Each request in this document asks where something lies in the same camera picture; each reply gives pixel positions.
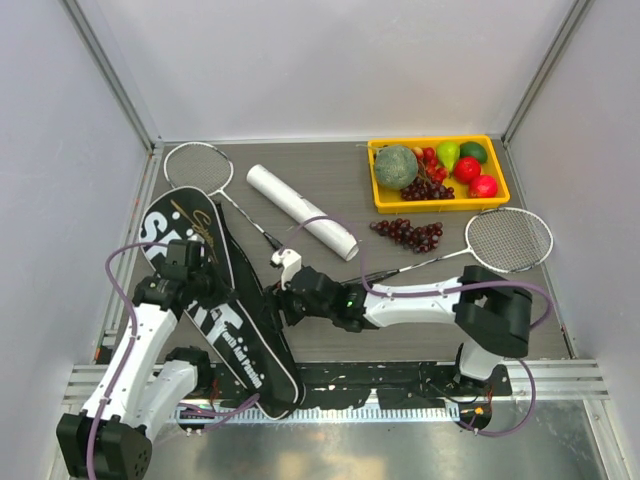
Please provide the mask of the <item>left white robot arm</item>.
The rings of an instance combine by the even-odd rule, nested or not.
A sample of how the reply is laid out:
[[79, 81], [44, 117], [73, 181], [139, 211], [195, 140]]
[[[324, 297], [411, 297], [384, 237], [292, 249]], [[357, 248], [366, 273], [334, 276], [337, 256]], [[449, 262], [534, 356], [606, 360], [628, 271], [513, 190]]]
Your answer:
[[76, 479], [141, 479], [153, 442], [188, 395], [206, 396], [214, 383], [207, 352], [176, 347], [152, 373], [165, 342], [188, 306], [219, 306], [231, 297], [204, 244], [172, 240], [165, 259], [124, 297], [128, 327], [102, 379], [79, 413], [65, 413], [56, 437]]

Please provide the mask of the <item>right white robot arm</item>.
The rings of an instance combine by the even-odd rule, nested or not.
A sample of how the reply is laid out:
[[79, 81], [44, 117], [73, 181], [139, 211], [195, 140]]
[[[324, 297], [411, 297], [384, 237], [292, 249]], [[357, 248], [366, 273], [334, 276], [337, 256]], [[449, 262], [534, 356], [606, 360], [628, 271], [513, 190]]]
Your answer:
[[529, 353], [531, 294], [479, 266], [444, 282], [410, 286], [342, 284], [303, 267], [267, 292], [290, 326], [307, 317], [327, 319], [350, 333], [398, 324], [457, 326], [467, 340], [459, 347], [452, 381], [465, 394], [484, 387], [503, 359]]

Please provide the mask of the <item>black racket bag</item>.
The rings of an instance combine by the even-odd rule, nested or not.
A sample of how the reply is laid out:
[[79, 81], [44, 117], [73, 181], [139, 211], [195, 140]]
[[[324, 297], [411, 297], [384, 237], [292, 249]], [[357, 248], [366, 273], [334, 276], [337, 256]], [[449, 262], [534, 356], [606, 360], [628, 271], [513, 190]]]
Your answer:
[[185, 313], [233, 377], [259, 396], [258, 408], [284, 419], [302, 403], [305, 386], [284, 336], [280, 317], [268, 305], [262, 284], [231, 234], [222, 206], [203, 191], [180, 187], [147, 208], [139, 240], [147, 261], [158, 269], [172, 240], [204, 241], [211, 266], [222, 280], [222, 299], [193, 301]]

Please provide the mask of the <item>white shuttlecock tube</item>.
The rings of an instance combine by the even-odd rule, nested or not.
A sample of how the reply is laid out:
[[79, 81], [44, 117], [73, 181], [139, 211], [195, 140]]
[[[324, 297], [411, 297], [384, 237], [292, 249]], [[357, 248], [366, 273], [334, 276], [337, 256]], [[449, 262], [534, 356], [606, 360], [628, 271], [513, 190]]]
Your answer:
[[[246, 175], [247, 182], [298, 223], [326, 213], [287, 185], [264, 166], [254, 165]], [[305, 229], [345, 261], [359, 252], [355, 237], [333, 220], [316, 220]]]

